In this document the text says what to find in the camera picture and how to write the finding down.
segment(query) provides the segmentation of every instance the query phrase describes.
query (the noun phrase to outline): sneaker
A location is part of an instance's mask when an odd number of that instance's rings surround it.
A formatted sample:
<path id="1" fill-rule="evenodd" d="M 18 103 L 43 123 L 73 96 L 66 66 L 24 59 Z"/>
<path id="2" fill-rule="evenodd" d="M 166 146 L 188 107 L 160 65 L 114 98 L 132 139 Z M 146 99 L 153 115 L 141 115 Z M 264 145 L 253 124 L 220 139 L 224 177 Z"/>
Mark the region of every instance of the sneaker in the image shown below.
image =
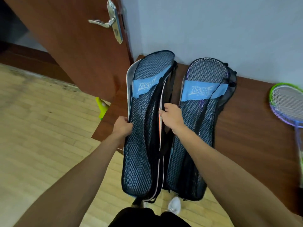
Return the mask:
<path id="1" fill-rule="evenodd" d="M 167 211 L 178 215 L 181 211 L 181 201 L 178 197 L 174 197 L 170 202 Z"/>

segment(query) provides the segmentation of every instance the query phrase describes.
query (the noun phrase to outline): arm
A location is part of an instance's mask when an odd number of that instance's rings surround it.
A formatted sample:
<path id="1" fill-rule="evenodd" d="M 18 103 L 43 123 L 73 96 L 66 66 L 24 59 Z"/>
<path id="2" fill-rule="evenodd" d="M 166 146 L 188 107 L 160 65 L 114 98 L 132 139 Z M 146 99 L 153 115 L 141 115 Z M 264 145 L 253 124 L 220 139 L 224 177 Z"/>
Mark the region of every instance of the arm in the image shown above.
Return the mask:
<path id="1" fill-rule="evenodd" d="M 132 124 L 120 116 L 112 134 L 45 191 L 15 227 L 79 226 L 99 190 L 114 152 L 131 130 Z"/>
<path id="2" fill-rule="evenodd" d="M 165 104 L 165 111 L 159 111 L 159 114 L 180 139 L 235 226 L 302 227 L 267 187 L 185 126 L 176 105 Z"/>

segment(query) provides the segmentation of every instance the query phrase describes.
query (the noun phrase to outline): door handle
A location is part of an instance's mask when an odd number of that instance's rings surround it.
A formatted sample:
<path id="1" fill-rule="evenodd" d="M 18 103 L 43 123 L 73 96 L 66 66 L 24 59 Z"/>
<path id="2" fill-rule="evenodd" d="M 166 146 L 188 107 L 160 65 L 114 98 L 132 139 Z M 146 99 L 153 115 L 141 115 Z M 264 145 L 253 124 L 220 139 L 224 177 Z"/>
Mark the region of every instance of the door handle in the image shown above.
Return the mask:
<path id="1" fill-rule="evenodd" d="M 92 23 L 92 24 L 97 24 L 97 25 L 100 25 L 100 26 L 103 26 L 104 28 L 109 28 L 110 26 L 112 26 L 112 24 L 115 22 L 115 18 L 111 18 L 108 22 L 103 22 L 103 21 L 100 21 L 100 20 L 89 20 L 89 23 Z"/>
<path id="2" fill-rule="evenodd" d="M 112 0 L 107 1 L 107 10 L 108 10 L 108 14 L 109 14 L 108 22 L 103 22 L 98 19 L 88 20 L 88 21 L 89 21 L 89 23 L 97 24 L 104 28 L 112 27 L 116 40 L 118 41 L 119 44 L 121 44 L 123 42 L 123 37 L 122 37 L 122 32 L 121 32 L 121 28 L 120 28 L 120 24 L 119 24 L 119 15 L 117 12 L 117 8 L 114 5 L 114 3 L 112 2 Z"/>

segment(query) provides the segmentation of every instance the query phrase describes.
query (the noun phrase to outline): wooden door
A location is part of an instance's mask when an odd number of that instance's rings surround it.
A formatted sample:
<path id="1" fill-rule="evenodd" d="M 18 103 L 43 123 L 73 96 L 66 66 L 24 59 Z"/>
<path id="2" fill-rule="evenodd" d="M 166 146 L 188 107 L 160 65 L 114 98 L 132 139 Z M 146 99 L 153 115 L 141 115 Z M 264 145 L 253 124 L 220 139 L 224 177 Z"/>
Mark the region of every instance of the wooden door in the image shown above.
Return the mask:
<path id="1" fill-rule="evenodd" d="M 123 42 L 111 28 L 91 24 L 107 22 L 108 0 L 5 0 L 36 39 L 84 92 L 112 101 L 133 59 L 119 9 Z"/>

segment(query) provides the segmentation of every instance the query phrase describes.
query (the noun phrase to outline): racket bag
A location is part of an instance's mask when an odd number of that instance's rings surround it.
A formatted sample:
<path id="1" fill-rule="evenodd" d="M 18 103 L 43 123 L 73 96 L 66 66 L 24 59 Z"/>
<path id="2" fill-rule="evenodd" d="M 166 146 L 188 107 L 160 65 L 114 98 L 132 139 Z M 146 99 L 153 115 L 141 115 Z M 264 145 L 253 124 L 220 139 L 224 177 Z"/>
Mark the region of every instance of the racket bag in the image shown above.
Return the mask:
<path id="1" fill-rule="evenodd" d="M 171 149 L 158 114 L 170 102 L 177 63 L 168 50 L 147 55 L 127 71 L 128 121 L 133 123 L 124 144 L 122 189 L 125 193 L 153 202 L 164 182 L 163 152 Z"/>
<path id="2" fill-rule="evenodd" d="M 211 147 L 218 115 L 235 89 L 236 72 L 213 58 L 193 61 L 183 79 L 179 107 L 184 123 Z M 201 200 L 206 190 L 205 181 L 176 136 L 170 150 L 165 188 L 191 201 Z"/>

